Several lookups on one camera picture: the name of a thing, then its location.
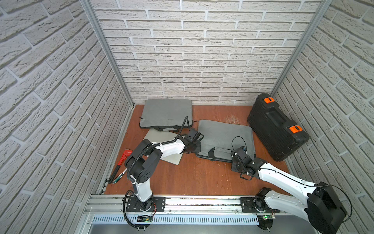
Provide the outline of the grey laptop sleeve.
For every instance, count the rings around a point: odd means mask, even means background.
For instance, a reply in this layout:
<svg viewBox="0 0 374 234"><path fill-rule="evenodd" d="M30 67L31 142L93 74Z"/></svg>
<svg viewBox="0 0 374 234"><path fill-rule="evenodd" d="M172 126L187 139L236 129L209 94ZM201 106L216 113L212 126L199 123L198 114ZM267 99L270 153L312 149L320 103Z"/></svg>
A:
<svg viewBox="0 0 374 234"><path fill-rule="evenodd" d="M201 159L231 163L231 152L242 146L247 155L255 155L253 131L249 126L200 120L198 131L204 135L200 152L196 153Z"/></svg>

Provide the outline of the silver apple laptop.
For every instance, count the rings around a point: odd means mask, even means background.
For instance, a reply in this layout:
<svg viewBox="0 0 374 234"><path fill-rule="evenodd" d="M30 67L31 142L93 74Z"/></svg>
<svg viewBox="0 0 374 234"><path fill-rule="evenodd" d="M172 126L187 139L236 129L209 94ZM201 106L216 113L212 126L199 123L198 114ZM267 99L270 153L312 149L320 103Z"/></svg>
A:
<svg viewBox="0 0 374 234"><path fill-rule="evenodd" d="M156 148L161 150L161 160L178 165L181 161L185 144L180 140L175 140L177 134L171 132L160 132L155 129L150 129L144 139L157 144L161 143Z"/></svg>

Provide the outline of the grey zippered laptop bag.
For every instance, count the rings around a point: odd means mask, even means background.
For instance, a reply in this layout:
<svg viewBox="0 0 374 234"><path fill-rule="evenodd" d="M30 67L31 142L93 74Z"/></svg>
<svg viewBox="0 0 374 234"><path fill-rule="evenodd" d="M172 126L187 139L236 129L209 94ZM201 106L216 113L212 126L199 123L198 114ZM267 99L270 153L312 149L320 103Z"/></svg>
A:
<svg viewBox="0 0 374 234"><path fill-rule="evenodd" d="M158 131L178 131L192 125L192 101L188 99L149 99L139 123L142 129Z"/></svg>

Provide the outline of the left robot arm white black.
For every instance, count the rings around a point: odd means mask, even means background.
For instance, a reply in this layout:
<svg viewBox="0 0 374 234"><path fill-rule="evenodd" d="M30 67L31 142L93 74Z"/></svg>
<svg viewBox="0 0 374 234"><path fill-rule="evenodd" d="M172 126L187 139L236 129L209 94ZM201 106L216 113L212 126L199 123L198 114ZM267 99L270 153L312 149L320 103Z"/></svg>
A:
<svg viewBox="0 0 374 234"><path fill-rule="evenodd" d="M127 179L134 188L136 204L141 211L148 211L153 205L150 178L162 158L183 153L200 152L203 135L190 138L187 135L175 139L152 143L144 139L126 159Z"/></svg>

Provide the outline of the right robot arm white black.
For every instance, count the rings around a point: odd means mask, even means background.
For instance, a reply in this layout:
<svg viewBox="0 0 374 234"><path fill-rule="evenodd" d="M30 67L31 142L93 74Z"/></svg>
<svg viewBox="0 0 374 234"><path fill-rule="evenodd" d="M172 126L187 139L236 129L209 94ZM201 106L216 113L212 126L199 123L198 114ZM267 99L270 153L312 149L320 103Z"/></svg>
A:
<svg viewBox="0 0 374 234"><path fill-rule="evenodd" d="M302 180L288 174L261 158L232 157L232 170L271 183L287 194L263 188L254 198L257 212L280 210L308 221L321 234L335 234L347 216L347 211L332 185Z"/></svg>

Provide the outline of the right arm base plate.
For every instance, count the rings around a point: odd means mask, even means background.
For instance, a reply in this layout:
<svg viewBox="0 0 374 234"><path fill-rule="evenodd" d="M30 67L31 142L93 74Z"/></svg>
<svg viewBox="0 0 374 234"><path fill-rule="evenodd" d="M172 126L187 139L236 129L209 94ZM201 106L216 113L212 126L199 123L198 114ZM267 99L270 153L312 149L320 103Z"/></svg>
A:
<svg viewBox="0 0 374 234"><path fill-rule="evenodd" d="M280 213L278 209L271 209L263 199L255 197L241 197L240 205L243 213Z"/></svg>

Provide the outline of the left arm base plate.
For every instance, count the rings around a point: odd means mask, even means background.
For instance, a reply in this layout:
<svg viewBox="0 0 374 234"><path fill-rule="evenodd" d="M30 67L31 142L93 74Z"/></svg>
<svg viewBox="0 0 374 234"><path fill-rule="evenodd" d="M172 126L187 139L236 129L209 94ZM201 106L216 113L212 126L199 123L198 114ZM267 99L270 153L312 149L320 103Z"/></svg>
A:
<svg viewBox="0 0 374 234"><path fill-rule="evenodd" d="M126 212L164 212L166 197L150 197L141 202L136 196L131 196L126 202Z"/></svg>

